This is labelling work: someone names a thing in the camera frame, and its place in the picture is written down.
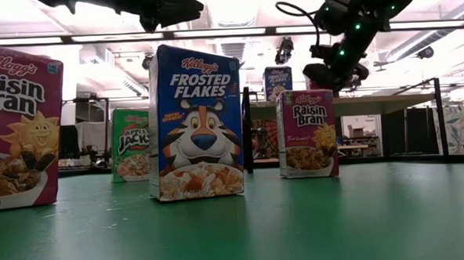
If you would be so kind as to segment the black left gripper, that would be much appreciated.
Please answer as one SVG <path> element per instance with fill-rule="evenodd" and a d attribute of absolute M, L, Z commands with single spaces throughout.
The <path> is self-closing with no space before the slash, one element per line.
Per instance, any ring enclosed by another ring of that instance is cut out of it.
<path fill-rule="evenodd" d="M 154 32 L 159 25 L 159 9 L 175 8 L 161 14 L 161 27 L 197 20 L 204 7 L 197 0 L 120 0 L 121 10 L 140 17 L 140 25 L 146 32 Z"/>

